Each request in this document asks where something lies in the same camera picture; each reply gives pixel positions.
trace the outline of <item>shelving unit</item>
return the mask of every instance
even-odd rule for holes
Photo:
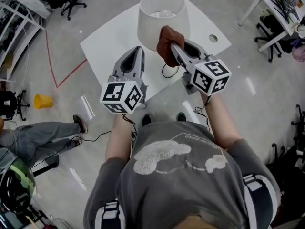
[[[23,12],[26,11],[26,14],[21,13],[20,9],[23,9]],[[5,38],[8,30],[14,31],[14,35],[6,50],[0,51],[0,81],[10,81],[18,59],[28,43],[30,43],[39,29],[45,30],[45,28],[42,26],[42,18],[39,15],[34,14],[34,12],[31,12],[27,7],[15,0],[0,0],[0,15],[3,10],[10,11],[12,15],[0,35],[0,42]],[[16,19],[19,19],[20,23],[17,27],[12,28],[12,22],[16,21]],[[13,60],[10,68],[5,69],[3,63],[8,54],[13,55]]]

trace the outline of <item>desk leg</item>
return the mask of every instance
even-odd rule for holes
[[[265,50],[266,48],[270,47],[272,44],[274,44],[277,41],[281,40],[286,35],[287,35],[287,32],[283,31],[281,34],[279,34],[278,36],[274,37],[271,41],[269,41],[266,44],[264,44],[263,46],[261,46],[258,49],[258,51],[261,52],[261,51]]]
[[[254,0],[254,2],[252,3],[252,5],[248,9],[248,11],[244,14],[244,16],[242,17],[240,22],[238,22],[239,26],[242,26],[243,22],[248,18],[250,13],[252,13],[252,11],[256,8],[256,6],[259,4],[259,2],[260,2],[260,0]]]

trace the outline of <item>gray pants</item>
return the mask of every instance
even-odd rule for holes
[[[52,142],[53,140],[80,132],[81,128],[77,123],[42,122],[20,126],[14,131],[18,138],[12,151],[28,167],[33,167],[40,160],[75,147],[75,142],[68,138],[57,142]]]

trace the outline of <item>white table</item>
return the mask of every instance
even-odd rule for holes
[[[238,23],[239,26],[242,26],[243,22],[248,18],[248,16],[256,8],[256,6],[260,3],[260,1],[263,1],[268,6],[269,10],[272,12],[272,14],[276,17],[276,19],[282,25],[284,31],[281,34],[279,34],[276,37],[274,37],[269,42],[267,42],[266,44],[264,44],[262,47],[260,47],[258,49],[259,52],[265,50],[266,48],[270,47],[274,43],[278,42],[279,40],[281,40],[286,35],[292,35],[294,33],[294,31],[295,31],[295,28],[297,27],[297,26],[294,26],[293,28],[290,27],[291,25],[288,24],[286,19],[275,9],[275,7],[279,11],[280,11],[280,9],[271,0],[254,0],[254,2],[250,6],[250,8],[246,12],[246,14],[242,17],[241,21]],[[299,18],[302,20],[302,18],[305,15],[305,5],[303,5],[300,8],[296,7],[296,12],[297,12]]]
[[[221,31],[189,0],[185,0],[191,27],[190,40],[203,46],[213,55],[219,54],[231,44]],[[145,52],[145,71],[143,81],[148,85],[146,100],[165,87],[179,80],[184,72],[180,67],[178,73],[170,79],[162,76],[164,60],[157,52],[145,48],[137,36],[139,5],[119,14],[81,42],[81,47],[88,62],[102,86],[112,74],[115,62],[130,48],[142,46]],[[217,36],[218,42],[211,42],[209,36]]]

